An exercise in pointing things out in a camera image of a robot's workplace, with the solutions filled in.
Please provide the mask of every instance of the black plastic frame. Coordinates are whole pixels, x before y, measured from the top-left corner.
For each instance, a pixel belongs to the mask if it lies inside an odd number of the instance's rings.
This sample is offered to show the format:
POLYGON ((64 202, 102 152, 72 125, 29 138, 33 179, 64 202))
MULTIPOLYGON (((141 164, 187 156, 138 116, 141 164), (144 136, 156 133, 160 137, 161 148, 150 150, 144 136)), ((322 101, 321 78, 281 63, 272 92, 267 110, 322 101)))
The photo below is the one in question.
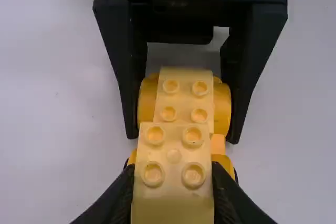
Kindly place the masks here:
POLYGON ((137 105, 147 42, 207 44, 213 27, 230 27, 220 51, 232 92, 227 140, 239 142, 254 87, 287 21, 287 0, 94 0, 122 102, 129 139, 138 137, 137 105))

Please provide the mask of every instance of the yellow plastic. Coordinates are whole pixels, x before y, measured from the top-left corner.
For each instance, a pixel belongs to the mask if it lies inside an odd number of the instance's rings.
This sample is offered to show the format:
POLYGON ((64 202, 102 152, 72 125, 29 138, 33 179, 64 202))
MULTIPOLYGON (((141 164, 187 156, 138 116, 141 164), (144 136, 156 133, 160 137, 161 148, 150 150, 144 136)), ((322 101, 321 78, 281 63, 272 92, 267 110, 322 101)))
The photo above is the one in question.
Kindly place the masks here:
POLYGON ((233 180, 235 180, 235 170, 230 158, 226 155, 213 154, 211 160, 220 163, 220 165, 230 174, 233 180))
POLYGON ((142 80, 138 99, 138 128, 142 122, 153 122, 158 81, 157 73, 142 80))
POLYGON ((227 135, 231 121, 231 92, 227 84, 214 77, 215 134, 227 135))
POLYGON ((208 70, 162 68, 154 122, 207 124, 214 132, 214 83, 208 70))
MULTIPOLYGON (((173 81, 174 79, 172 78, 167 79, 162 86, 162 89, 165 89, 165 92, 172 97, 180 90, 180 84, 176 85, 173 81)), ((145 78, 141 83, 138 100, 138 127, 140 127, 142 122, 153 122, 158 82, 159 75, 153 74, 145 78)), ((228 85, 222 83, 219 78, 214 77, 213 83, 214 133, 226 136, 231 120, 231 92, 228 85)), ((207 112, 202 111, 202 109, 194 108, 191 111, 193 122, 204 123, 207 112)))
POLYGON ((214 223, 207 124, 141 123, 136 156, 132 224, 214 223))

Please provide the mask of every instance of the white surface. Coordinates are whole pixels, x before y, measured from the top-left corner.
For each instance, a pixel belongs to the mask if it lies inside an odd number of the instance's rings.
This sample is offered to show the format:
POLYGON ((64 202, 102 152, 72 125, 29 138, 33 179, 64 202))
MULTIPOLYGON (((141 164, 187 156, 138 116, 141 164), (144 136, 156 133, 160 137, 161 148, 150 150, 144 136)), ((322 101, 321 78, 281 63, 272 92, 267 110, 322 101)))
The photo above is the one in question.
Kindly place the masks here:
MULTIPOLYGON (((0 3, 0 220, 68 223, 136 142, 125 136, 92 0, 0 3)), ((335 222, 335 15, 336 0, 289 0, 240 143, 229 148, 242 188, 279 223, 335 222)), ((149 70, 193 61, 218 72, 225 34, 207 47, 151 45, 149 70)))

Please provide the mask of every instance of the yellow lego brick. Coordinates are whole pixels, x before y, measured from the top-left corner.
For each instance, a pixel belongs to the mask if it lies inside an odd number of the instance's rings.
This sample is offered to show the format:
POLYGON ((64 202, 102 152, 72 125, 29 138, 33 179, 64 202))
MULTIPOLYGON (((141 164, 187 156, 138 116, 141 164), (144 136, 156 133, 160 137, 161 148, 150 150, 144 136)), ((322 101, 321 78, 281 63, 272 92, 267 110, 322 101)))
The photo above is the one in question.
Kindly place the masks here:
POLYGON ((154 122, 206 124, 214 132, 214 78, 209 70, 162 68, 154 122))
POLYGON ((214 223, 207 125, 141 123, 136 156, 132 224, 214 223))

